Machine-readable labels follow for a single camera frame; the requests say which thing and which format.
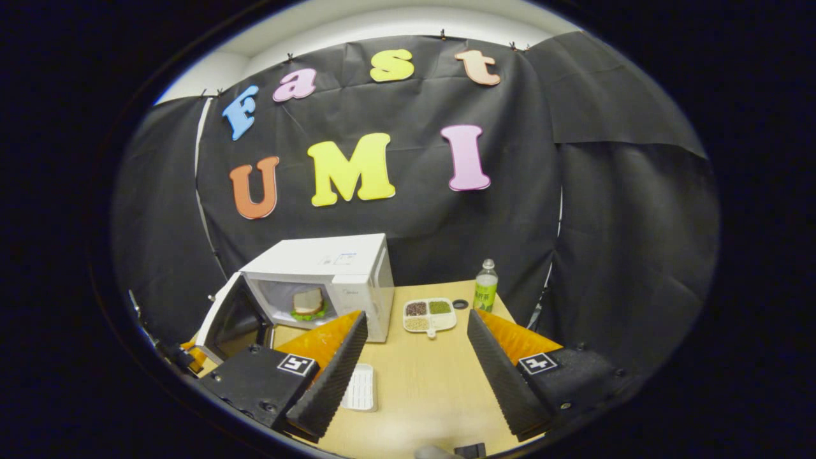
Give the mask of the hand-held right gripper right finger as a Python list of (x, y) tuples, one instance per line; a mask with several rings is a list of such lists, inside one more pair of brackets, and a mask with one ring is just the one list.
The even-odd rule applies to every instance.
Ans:
[(575, 429), (633, 384), (632, 372), (594, 351), (561, 346), (483, 310), (470, 311), (467, 337), (519, 441)]

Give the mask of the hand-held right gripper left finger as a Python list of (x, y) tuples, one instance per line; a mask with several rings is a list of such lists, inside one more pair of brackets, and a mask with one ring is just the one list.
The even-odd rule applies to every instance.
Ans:
[(353, 311), (278, 349), (251, 345), (199, 379), (215, 399), (264, 427), (307, 441), (323, 438), (368, 338)]

